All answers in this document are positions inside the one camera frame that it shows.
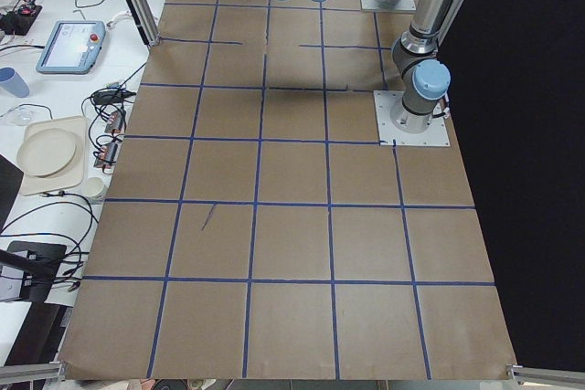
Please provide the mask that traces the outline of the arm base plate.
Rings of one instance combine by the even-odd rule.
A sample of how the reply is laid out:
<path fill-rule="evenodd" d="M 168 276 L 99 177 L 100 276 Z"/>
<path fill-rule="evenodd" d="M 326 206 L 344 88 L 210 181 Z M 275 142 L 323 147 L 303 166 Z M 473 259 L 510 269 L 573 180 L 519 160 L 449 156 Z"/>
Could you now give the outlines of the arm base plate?
<path fill-rule="evenodd" d="M 413 14 L 415 0 L 360 0 L 364 11 L 389 12 L 393 14 Z"/>
<path fill-rule="evenodd" d="M 427 115 L 414 115 L 403 106 L 401 90 L 375 90 L 374 101 L 381 145 L 415 147 L 449 147 L 446 121 L 441 105 Z"/>

